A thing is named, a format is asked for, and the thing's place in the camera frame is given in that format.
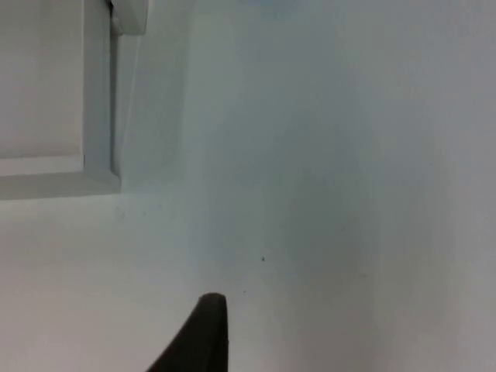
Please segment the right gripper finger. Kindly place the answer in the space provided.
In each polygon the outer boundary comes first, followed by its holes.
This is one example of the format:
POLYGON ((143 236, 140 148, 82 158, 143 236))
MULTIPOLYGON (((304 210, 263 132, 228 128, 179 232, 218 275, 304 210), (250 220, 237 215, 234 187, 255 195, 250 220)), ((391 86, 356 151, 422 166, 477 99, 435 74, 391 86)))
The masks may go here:
POLYGON ((229 323, 226 297, 202 295, 167 348, 148 372, 229 370, 229 323))

